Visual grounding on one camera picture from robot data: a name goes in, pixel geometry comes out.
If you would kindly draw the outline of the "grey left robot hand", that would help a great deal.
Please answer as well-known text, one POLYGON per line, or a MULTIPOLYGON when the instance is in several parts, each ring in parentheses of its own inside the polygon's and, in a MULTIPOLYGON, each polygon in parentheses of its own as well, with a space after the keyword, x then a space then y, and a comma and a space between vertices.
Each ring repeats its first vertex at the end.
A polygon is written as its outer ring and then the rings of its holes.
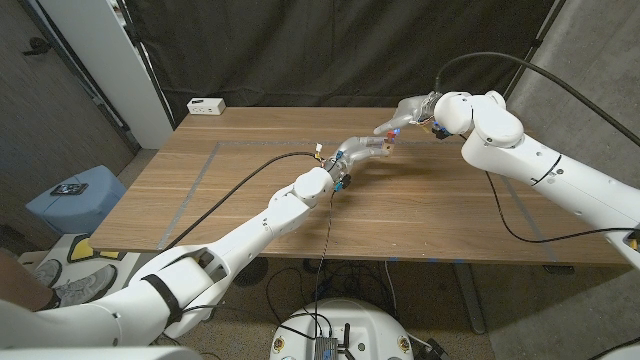
POLYGON ((337 183, 349 174, 356 164, 370 158, 388 157, 394 147, 394 141, 387 137, 351 137, 325 161, 324 169, 337 183))

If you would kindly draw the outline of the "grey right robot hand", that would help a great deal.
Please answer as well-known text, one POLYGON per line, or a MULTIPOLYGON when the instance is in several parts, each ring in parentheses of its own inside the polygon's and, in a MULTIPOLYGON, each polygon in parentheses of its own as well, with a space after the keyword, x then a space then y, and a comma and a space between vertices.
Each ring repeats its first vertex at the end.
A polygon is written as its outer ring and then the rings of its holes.
POLYGON ((401 129, 407 125, 417 125, 431 118, 437 101, 442 93, 430 92, 427 95, 413 96, 402 99, 396 106, 390 120, 373 130, 375 135, 386 134, 388 131, 401 129))

